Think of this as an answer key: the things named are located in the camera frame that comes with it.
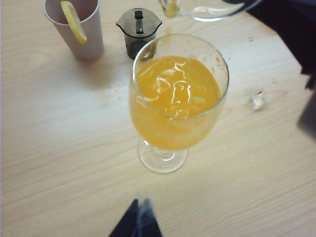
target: water droplet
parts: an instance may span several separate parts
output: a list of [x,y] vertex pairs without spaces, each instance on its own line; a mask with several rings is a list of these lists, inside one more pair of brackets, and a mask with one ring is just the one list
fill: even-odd
[[217,67],[220,69],[220,70],[224,70],[225,69],[225,66],[223,64],[217,64]]
[[190,58],[190,59],[195,59],[196,57],[195,57],[193,54],[190,54],[190,55],[189,55],[189,58]]

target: table surface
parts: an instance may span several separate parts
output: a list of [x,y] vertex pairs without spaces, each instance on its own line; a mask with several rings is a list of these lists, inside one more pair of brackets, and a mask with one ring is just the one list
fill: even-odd
[[[135,7],[163,21],[157,36],[198,36],[229,64],[220,119],[167,175],[141,163],[128,111],[133,61],[115,22]],[[151,199],[166,237],[315,236],[316,146],[297,127],[311,92],[280,37],[247,13],[168,19],[156,0],[102,1],[100,14],[105,53],[82,63],[41,0],[1,1],[2,236],[108,236],[134,198]],[[270,96],[258,112],[256,88]]]

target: drink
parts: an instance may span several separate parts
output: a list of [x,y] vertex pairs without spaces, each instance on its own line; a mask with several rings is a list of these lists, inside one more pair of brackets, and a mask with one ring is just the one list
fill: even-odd
[[212,73],[197,59],[165,56],[152,60],[137,72],[136,82],[142,96],[131,88],[131,116],[150,144],[185,149],[202,140],[216,122],[221,106],[200,114],[222,94]]

